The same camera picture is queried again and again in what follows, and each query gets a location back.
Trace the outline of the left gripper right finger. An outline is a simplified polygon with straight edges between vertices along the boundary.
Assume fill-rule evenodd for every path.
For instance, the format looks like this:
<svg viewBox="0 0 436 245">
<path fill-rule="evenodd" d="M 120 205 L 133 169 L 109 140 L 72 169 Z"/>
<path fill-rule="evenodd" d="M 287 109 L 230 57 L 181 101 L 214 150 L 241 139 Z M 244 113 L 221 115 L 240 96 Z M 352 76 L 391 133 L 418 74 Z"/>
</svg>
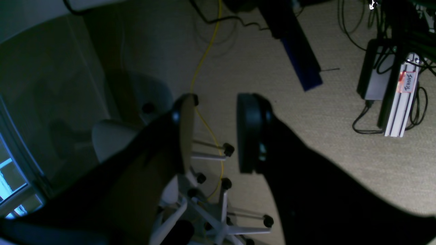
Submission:
<svg viewBox="0 0 436 245">
<path fill-rule="evenodd" d="M 263 175 L 287 245 L 428 245 L 434 216 L 403 211 L 308 147 L 259 94 L 237 96 L 241 173 Z"/>
</svg>

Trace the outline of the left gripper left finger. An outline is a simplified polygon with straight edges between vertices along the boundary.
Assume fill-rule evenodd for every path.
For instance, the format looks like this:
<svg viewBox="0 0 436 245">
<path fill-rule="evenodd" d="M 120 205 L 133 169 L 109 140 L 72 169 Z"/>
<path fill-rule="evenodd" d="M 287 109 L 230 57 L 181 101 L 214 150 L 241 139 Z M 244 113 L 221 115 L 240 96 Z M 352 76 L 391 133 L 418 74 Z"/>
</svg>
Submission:
<svg viewBox="0 0 436 245">
<path fill-rule="evenodd" d="M 159 202 L 189 170 L 196 97 L 184 94 L 123 149 L 23 217 L 1 219 L 2 245 L 150 245 Z"/>
</svg>

